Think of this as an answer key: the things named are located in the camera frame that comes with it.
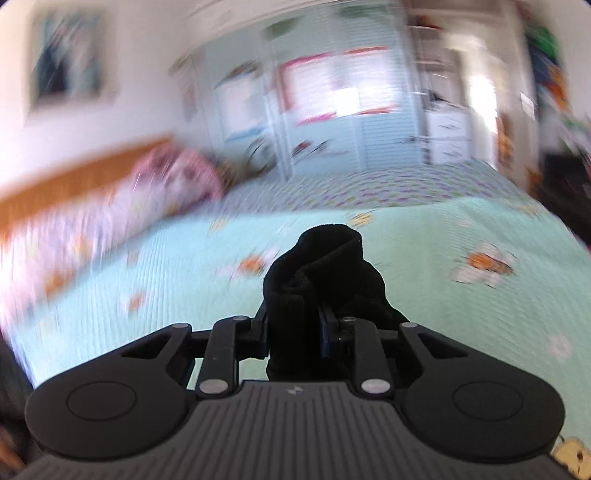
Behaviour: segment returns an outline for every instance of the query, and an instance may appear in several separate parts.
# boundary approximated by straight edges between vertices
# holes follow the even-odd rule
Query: picture frame
[[[40,9],[30,38],[29,113],[113,96],[113,32],[106,9]]]

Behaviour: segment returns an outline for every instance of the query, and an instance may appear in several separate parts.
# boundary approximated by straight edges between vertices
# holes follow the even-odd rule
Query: poster
[[[176,75],[181,92],[184,118],[189,124],[197,115],[197,89],[195,88],[191,65],[185,64],[181,66]]]
[[[300,57],[282,65],[285,109],[298,125],[337,116],[332,55]]]
[[[100,97],[107,87],[106,13],[101,9],[50,8],[31,32],[31,105]]]
[[[400,90],[394,83],[392,53],[386,47],[347,52],[349,85],[359,96],[359,114],[390,113],[398,107]]]
[[[258,135],[264,130],[264,102],[254,73],[226,79],[216,90],[227,140]]]

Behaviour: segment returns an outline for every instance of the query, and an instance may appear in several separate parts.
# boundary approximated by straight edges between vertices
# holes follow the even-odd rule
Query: white wall
[[[575,115],[591,116],[591,5],[584,0],[535,0],[557,37]]]
[[[207,143],[202,118],[184,120],[168,75],[189,47],[182,0],[74,0],[111,14],[115,95],[27,115],[31,14],[52,1],[9,0],[0,9],[0,197],[93,152],[166,132],[190,146]]]

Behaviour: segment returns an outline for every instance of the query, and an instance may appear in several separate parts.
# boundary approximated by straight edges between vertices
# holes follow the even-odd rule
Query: floral pattern
[[[118,183],[14,225],[0,241],[2,332],[36,302],[70,285],[85,265],[161,218],[222,195],[204,157],[165,145],[140,159]]]

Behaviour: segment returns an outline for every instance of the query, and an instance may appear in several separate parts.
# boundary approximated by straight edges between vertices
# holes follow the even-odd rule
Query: logo
[[[291,388],[287,389],[289,395],[301,395],[304,392],[304,389],[299,387],[298,385],[294,385]]]

